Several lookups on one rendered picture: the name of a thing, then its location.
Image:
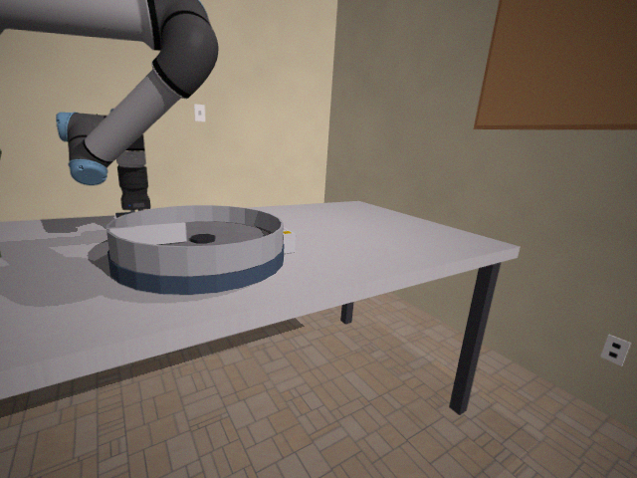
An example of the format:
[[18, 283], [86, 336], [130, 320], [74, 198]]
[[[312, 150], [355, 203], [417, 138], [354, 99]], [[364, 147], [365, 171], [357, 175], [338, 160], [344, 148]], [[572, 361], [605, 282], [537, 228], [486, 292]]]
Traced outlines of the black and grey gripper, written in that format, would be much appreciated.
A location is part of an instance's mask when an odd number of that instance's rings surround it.
[[[150, 209], [145, 151], [125, 151], [117, 159], [122, 210]], [[132, 189], [140, 188], [140, 189]], [[138, 210], [141, 211], [141, 210]]]

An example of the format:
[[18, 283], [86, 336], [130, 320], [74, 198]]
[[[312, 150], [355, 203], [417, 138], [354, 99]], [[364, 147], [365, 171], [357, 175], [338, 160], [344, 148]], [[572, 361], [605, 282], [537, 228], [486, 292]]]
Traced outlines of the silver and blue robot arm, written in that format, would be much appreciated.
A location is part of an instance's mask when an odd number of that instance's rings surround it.
[[0, 34], [14, 29], [139, 41], [160, 51], [152, 71], [107, 117], [57, 113], [76, 182], [99, 185], [123, 152], [145, 151], [143, 134], [206, 81], [219, 49], [206, 15], [199, 0], [0, 0]]

